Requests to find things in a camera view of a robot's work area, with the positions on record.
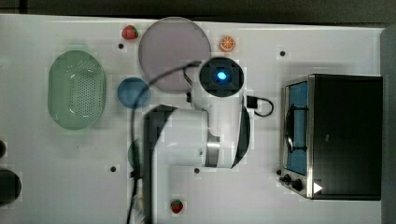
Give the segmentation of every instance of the white table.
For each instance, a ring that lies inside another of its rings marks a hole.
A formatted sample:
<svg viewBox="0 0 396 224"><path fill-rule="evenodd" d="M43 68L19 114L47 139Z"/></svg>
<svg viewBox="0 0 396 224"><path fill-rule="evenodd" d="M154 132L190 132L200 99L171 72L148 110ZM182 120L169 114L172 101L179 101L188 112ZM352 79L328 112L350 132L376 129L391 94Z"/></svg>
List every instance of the white table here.
<svg viewBox="0 0 396 224"><path fill-rule="evenodd" d="M155 21L0 15L0 167L16 172L22 195L0 208L0 223L124 223L130 180L129 113L116 89L140 77L136 41L121 39L127 24L140 36ZM380 202L308 201L281 187L280 90L287 80L313 73L378 75L382 29L197 22L213 55L222 35L237 39L229 57L246 69L247 88L276 103L273 116L254 118L247 156L233 170L175 169L174 191L186 198L175 223L380 223ZM124 49L118 49L123 43ZM92 54L107 78L106 109L83 131L58 126L47 109L48 73L70 49ZM279 52L286 51L285 57ZM189 108L184 95L152 90L150 106ZM116 173L109 172L115 165Z"/></svg>

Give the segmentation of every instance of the black toaster oven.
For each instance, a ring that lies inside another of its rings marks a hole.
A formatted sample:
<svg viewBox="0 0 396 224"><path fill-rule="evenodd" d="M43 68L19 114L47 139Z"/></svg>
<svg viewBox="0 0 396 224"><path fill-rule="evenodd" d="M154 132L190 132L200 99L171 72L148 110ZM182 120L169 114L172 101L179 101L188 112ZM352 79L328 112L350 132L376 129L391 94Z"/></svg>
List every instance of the black toaster oven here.
<svg viewBox="0 0 396 224"><path fill-rule="evenodd" d="M311 75L284 88L280 182L314 200L380 200L382 77Z"/></svg>

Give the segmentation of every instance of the green basket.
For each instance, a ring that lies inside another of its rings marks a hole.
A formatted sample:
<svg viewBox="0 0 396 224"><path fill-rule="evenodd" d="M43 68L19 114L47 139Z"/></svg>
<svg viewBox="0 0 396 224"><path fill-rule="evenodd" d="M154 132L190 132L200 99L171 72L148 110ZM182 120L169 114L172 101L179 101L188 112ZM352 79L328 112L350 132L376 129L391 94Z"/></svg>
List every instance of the green basket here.
<svg viewBox="0 0 396 224"><path fill-rule="evenodd" d="M106 75L89 53L68 51L49 71L48 107L52 119L68 130L94 124L106 104Z"/></svg>

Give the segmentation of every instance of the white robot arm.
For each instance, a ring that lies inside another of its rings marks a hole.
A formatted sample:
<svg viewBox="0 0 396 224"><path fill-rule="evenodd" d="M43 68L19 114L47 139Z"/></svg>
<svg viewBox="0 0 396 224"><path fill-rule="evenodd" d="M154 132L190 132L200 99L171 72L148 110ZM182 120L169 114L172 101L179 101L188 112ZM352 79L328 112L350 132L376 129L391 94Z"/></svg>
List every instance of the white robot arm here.
<svg viewBox="0 0 396 224"><path fill-rule="evenodd" d="M243 106L245 77L228 58L213 58L192 83L194 110L159 105L145 116L144 214L147 224L170 223L171 166L234 167L246 154L250 122Z"/></svg>

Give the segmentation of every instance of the black wire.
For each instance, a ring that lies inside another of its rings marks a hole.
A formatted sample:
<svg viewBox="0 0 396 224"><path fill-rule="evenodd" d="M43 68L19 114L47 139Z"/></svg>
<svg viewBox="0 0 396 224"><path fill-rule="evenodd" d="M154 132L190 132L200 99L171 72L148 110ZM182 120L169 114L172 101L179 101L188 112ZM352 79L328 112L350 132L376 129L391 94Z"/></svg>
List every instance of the black wire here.
<svg viewBox="0 0 396 224"><path fill-rule="evenodd" d="M141 90L139 95L137 96L137 99L134 101L134 104L132 106L132 112L131 112L131 142L132 144L134 144L134 112L135 112L135 108L137 106L137 103L139 102L140 98L143 96L144 93L146 93L146 91L149 90L149 88L154 85L157 81L159 81L160 79L164 78L164 77L168 77L172 74L174 74L174 72L179 71L179 70L183 70L183 72L185 73L185 70L189 67L198 67L201 64L200 61L193 61L191 63L187 63L184 66L180 66L180 67L176 67L172 70L169 70L157 77L155 77L154 79L152 79L149 83L148 86ZM132 156L136 156L136 153L134 153L134 151L132 150ZM140 170L137 166L139 166L140 164L135 164L134 163L134 171L138 171ZM126 220L126 223L129 224L131 222L131 214L132 214L132 207L134 205L134 196L136 195L136 191L137 191L137 180L139 180L141 178L140 174L138 174L137 172L134 172L134 189L132 192L132 198L131 198L131 203L129 205L129 210L128 210L128 217Z"/></svg>
<svg viewBox="0 0 396 224"><path fill-rule="evenodd" d="M257 116L259 116L259 117L262 117L262 118L265 118L265 117L270 116L270 115L274 112L274 104L273 104L270 100L265 99L265 98L256 97L256 96L255 96L255 98L256 98L258 101L259 101L259 100L266 101L266 102L268 102L268 104L270 104L270 106L271 106L271 110L270 110L270 112L268 112L267 114L260 114L260 113L258 113L256 110L254 110L254 114L255 114L255 115L257 115Z"/></svg>

